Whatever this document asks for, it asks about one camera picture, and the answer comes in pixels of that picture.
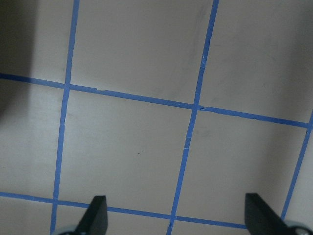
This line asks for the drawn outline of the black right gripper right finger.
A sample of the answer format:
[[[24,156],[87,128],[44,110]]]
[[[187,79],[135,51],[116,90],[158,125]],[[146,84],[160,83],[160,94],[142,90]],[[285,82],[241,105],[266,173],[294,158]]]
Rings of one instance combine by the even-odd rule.
[[[257,193],[245,195],[245,226],[251,235],[296,235]]]

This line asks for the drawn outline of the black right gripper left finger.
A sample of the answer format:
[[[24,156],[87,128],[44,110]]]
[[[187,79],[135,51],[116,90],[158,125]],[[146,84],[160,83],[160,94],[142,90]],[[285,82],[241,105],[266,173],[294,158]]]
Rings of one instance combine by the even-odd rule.
[[[108,229],[106,197],[95,196],[74,230],[75,235],[105,235]]]

